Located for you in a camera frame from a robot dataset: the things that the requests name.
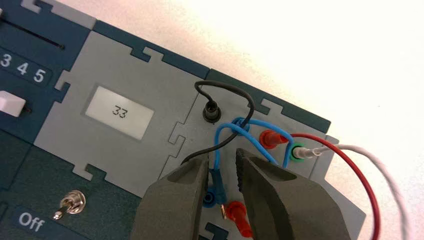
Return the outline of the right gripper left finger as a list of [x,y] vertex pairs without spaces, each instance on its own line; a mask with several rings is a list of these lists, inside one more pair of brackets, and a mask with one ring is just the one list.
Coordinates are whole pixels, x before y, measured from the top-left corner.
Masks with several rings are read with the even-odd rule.
[[196,240],[209,159],[199,155],[151,184],[137,208],[130,239]]

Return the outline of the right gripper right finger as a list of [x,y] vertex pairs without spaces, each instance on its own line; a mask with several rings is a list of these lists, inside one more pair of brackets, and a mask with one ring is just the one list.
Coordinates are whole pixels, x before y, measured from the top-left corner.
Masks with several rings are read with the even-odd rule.
[[237,148],[235,164],[255,240],[349,240],[338,204],[318,183]]

